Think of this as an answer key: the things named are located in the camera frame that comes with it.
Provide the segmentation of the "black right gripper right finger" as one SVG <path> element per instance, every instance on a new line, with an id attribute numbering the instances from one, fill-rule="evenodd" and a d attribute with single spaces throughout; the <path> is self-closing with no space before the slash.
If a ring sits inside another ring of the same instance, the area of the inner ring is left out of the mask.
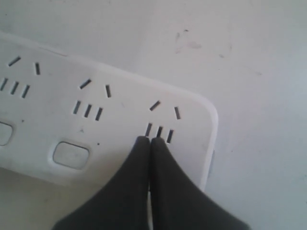
<path id="1" fill-rule="evenodd" d="M 183 172 L 165 141 L 151 141 L 150 190 L 155 230 L 249 230 Z"/>

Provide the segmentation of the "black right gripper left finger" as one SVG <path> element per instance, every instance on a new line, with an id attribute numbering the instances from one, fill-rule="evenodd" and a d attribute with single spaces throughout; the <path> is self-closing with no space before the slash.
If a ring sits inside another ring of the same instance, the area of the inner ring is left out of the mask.
<path id="1" fill-rule="evenodd" d="M 59 220 L 55 230 L 147 230 L 150 141 L 137 137 L 128 157 L 91 199 Z"/>

